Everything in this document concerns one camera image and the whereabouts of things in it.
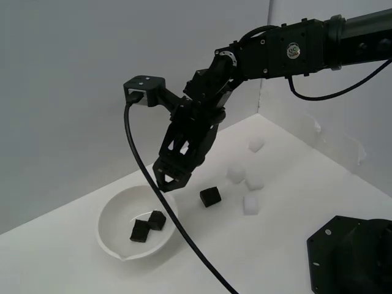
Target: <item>white wall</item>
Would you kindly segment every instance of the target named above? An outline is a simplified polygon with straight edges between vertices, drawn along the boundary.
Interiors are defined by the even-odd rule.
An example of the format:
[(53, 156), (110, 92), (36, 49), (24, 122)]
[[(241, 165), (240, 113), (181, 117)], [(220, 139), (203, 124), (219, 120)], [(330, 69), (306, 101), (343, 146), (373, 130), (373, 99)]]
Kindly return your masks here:
[[(267, 22), (269, 0), (0, 2), (0, 233), (137, 169), (123, 127), (122, 84), (167, 79), (177, 95), (224, 47)], [(233, 124), (257, 112), (260, 82), (227, 103)], [(169, 124), (131, 109), (146, 164)]]
[[(327, 20), (336, 14), (347, 19), (389, 8), (390, 0), (273, 0), (269, 18), (271, 24), (280, 25), (304, 17)], [(301, 94), (322, 96), (353, 85), (379, 65), (381, 62), (347, 66), (338, 72), (324, 70), (307, 78), (295, 77), (294, 84)], [(357, 156), (358, 142), (367, 155), (355, 173), (392, 195), (391, 74), (389, 66), (357, 90), (325, 102), (296, 98), (284, 78), (263, 81), (259, 113), (299, 137), (308, 135), (300, 127), (304, 117), (315, 118), (322, 128), (321, 141), (328, 145), (320, 147), (321, 151), (344, 166), (352, 161), (348, 157)]]

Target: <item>black robotic arm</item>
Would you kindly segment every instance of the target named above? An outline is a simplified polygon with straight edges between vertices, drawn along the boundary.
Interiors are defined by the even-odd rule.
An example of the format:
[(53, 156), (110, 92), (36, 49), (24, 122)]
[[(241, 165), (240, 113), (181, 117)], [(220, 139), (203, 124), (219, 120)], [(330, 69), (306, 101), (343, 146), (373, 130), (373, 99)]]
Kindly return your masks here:
[(225, 118), (224, 105), (242, 82), (285, 77), (297, 97), (325, 100), (337, 95), (302, 96), (295, 92), (292, 76), (391, 58), (392, 9), (349, 20), (340, 15), (327, 21), (302, 19), (290, 26), (254, 29), (228, 47), (217, 49), (210, 67), (196, 71), (187, 82), (184, 97), (167, 90), (163, 78), (151, 76), (134, 77), (124, 84), (124, 91), (128, 104), (163, 105), (171, 113), (171, 124), (153, 166), (159, 189), (167, 192), (184, 187), (193, 170), (203, 163)]

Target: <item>black cable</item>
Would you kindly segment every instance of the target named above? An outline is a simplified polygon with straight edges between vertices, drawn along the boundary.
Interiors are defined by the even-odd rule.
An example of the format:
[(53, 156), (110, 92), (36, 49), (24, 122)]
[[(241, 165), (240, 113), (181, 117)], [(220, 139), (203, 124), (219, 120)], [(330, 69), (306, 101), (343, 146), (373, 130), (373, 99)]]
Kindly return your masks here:
[(251, 37), (260, 34), (261, 32), (265, 32), (265, 31), (269, 31), (270, 29), (275, 29), (278, 28), (278, 26), (272, 26), (272, 25), (268, 25), (268, 26), (261, 26), (259, 28), (255, 28), (253, 30), (251, 30), (250, 32), (247, 32), (240, 40), (238, 43), (243, 43), (246, 40), (249, 40)]
[(221, 282), (221, 284), (231, 293), (231, 294), (238, 294), (238, 292), (222, 277), (222, 275), (218, 272), (217, 269), (208, 261), (208, 259), (203, 255), (200, 249), (196, 246), (196, 244), (192, 241), (188, 233), (185, 231), (183, 225), (179, 222), (178, 218), (176, 217), (175, 213), (173, 212), (170, 205), (167, 203), (165, 197), (160, 192), (159, 188), (155, 184), (152, 177), (149, 175), (146, 166), (144, 165), (143, 161), (141, 160), (139, 153), (136, 150), (136, 146), (134, 140), (132, 139), (132, 135), (130, 133), (129, 127), (129, 108), (132, 106), (131, 103), (126, 103), (125, 110), (124, 110), (124, 124), (125, 124), (125, 131), (127, 134), (128, 143), (132, 153), (135, 157), (136, 163), (140, 167), (141, 172), (146, 177), (148, 184), (154, 190), (155, 194), (157, 195), (159, 201), (162, 203), (164, 208), (167, 211), (167, 214), (170, 216), (171, 220), (177, 227), (180, 234), (184, 237), (186, 243), (192, 248), (192, 250), (196, 253), (197, 257), (204, 263), (204, 265), (212, 272), (212, 274)]
[(366, 78), (364, 78), (363, 80), (359, 81), (355, 85), (353, 85), (351, 87), (348, 87), (347, 89), (344, 89), (342, 91), (336, 92), (334, 94), (330, 94), (330, 95), (325, 95), (325, 96), (320, 96), (320, 97), (307, 97), (307, 96), (303, 96), (301, 94), (298, 94), (297, 91), (295, 91), (294, 84), (293, 84), (293, 77), (291, 77), (291, 76), (287, 78), (288, 79), (288, 85), (290, 86), (291, 92), (294, 95), (296, 95), (298, 98), (301, 98), (303, 100), (306, 100), (306, 101), (323, 101), (323, 100), (328, 100), (328, 99), (332, 99), (332, 98), (338, 97), (340, 95), (346, 94), (346, 93), (356, 89), (357, 87), (365, 84), (365, 82), (369, 81), (372, 77), (377, 75), (381, 70), (383, 70), (384, 68), (389, 66), (391, 63), (392, 63), (392, 60), (388, 60), (388, 61), (384, 62), (378, 69), (373, 71), (370, 75), (368, 75)]

